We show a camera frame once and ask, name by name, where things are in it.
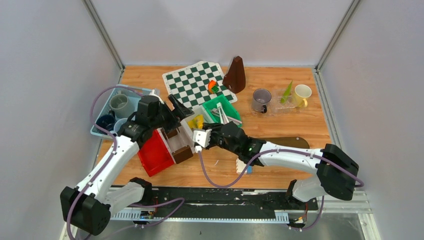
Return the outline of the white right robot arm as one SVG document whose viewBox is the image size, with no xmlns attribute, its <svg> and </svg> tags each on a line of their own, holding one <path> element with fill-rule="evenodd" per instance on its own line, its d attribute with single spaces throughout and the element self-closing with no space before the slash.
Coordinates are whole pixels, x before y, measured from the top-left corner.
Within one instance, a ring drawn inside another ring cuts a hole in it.
<svg viewBox="0 0 424 240">
<path fill-rule="evenodd" d="M 285 195 L 286 204 L 298 209 L 310 199 L 330 195 L 350 201 L 355 188 L 364 182 L 358 179 L 359 165 L 337 145 L 324 148 L 296 148 L 248 136 L 234 122 L 206 123 L 193 132 L 196 152 L 219 147 L 227 150 L 248 166 L 284 167 L 310 173 L 303 180 L 293 180 Z"/>
</svg>

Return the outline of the white toothbrush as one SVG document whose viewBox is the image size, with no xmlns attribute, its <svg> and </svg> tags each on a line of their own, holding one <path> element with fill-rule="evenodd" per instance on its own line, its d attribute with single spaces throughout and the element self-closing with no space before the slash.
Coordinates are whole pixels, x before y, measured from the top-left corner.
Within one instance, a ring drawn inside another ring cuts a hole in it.
<svg viewBox="0 0 424 240">
<path fill-rule="evenodd" d="M 227 124 L 229 122 L 229 120 L 228 120 L 228 117 L 227 117 L 225 111 L 223 110 L 222 104 L 220 102 L 218 102 L 216 104 L 216 107 L 217 107 L 217 111 L 218 111 L 218 114 L 219 114 L 220 122 L 223 125 Z"/>
</svg>

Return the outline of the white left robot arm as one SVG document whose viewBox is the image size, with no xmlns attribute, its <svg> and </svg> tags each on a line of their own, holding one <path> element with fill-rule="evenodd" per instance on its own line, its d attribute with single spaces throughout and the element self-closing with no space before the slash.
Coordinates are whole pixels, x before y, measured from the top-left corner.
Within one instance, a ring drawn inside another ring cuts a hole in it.
<svg viewBox="0 0 424 240">
<path fill-rule="evenodd" d="M 142 207 L 153 201 L 152 184 L 132 178 L 125 186 L 109 192 L 113 182 L 127 162 L 152 137 L 154 131 L 172 132 L 193 111 L 180 103 L 174 95 L 168 105 L 157 95 L 142 96 L 137 110 L 120 127 L 113 144 L 95 168 L 75 187 L 66 186 L 60 193 L 60 203 L 66 229 L 75 226 L 91 235 L 99 235 L 111 217 L 124 208 L 138 203 Z"/>
</svg>

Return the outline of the yellow toothpaste tube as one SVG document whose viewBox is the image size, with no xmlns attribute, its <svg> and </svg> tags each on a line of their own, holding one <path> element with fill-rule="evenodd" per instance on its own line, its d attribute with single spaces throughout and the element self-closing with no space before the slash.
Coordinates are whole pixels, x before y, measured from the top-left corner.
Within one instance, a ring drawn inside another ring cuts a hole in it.
<svg viewBox="0 0 424 240">
<path fill-rule="evenodd" d="M 190 127 L 190 129 L 194 130 L 194 129 L 202 129 L 203 128 L 203 124 L 204 124 L 204 119 L 202 116 L 196 116 L 193 119 L 189 120 L 187 122 L 188 126 Z"/>
</svg>

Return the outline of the purple mug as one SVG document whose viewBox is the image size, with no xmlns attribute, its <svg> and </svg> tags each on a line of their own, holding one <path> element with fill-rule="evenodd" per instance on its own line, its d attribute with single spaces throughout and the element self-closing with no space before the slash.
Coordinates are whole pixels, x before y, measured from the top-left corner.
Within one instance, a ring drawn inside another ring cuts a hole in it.
<svg viewBox="0 0 424 240">
<path fill-rule="evenodd" d="M 267 103 L 272 100 L 272 94 L 267 89 L 258 88 L 253 92 L 252 99 L 255 99 L 260 103 Z"/>
</svg>

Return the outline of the cream mug yellow handle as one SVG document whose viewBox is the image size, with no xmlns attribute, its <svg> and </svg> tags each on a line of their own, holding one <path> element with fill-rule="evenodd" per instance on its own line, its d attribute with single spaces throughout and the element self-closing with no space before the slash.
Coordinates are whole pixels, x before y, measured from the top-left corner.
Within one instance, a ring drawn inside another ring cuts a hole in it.
<svg viewBox="0 0 424 240">
<path fill-rule="evenodd" d="M 295 106 L 297 108 L 306 108 L 308 106 L 308 99 L 311 95 L 312 89 L 308 85 L 298 84 L 293 92 Z"/>
</svg>

